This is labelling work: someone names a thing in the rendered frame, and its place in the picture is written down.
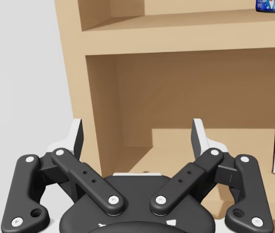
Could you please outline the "blue flat can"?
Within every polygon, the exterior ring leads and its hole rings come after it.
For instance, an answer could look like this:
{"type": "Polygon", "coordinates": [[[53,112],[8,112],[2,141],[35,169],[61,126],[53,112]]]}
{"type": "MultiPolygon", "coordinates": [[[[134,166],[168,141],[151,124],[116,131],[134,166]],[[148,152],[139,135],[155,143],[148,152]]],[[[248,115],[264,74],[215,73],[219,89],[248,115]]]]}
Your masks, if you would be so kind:
{"type": "Polygon", "coordinates": [[[256,0],[256,11],[275,13],[275,0],[256,0]]]}

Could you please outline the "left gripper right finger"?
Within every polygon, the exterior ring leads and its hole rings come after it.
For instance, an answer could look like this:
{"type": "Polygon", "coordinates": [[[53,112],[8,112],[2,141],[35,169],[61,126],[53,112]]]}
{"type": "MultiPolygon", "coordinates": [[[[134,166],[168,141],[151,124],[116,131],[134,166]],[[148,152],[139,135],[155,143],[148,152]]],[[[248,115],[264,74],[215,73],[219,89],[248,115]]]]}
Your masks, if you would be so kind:
{"type": "Polygon", "coordinates": [[[225,215],[227,228],[235,233],[272,233],[274,223],[257,159],[247,154],[232,157],[223,143],[207,138],[199,118],[193,119],[191,143],[195,161],[151,197],[151,212],[166,216],[187,195],[201,202],[217,184],[223,184],[234,198],[225,215]]]}

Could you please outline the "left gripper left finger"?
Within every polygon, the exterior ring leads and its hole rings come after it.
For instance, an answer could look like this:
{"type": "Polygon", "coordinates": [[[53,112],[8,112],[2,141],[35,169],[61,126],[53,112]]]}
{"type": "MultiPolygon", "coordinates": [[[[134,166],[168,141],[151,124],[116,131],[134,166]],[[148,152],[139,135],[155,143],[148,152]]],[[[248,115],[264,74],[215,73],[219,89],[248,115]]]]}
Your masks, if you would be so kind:
{"type": "Polygon", "coordinates": [[[43,157],[34,154],[19,157],[1,222],[3,233],[45,230],[50,217],[40,200],[46,186],[54,183],[74,202],[86,194],[109,216],[124,212],[125,198],[87,163],[80,161],[82,145],[82,120],[76,118],[67,138],[49,145],[43,157]]]}

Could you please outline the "pale wooden shelf unit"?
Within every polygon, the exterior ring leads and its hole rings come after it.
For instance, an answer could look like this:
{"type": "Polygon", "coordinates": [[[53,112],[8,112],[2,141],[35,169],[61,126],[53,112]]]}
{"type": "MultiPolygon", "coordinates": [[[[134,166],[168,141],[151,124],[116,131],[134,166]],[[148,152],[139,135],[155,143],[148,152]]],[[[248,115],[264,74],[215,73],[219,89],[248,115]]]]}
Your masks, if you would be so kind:
{"type": "Polygon", "coordinates": [[[275,222],[275,13],[255,0],[55,0],[81,160],[173,176],[192,120],[259,162],[275,222]]]}

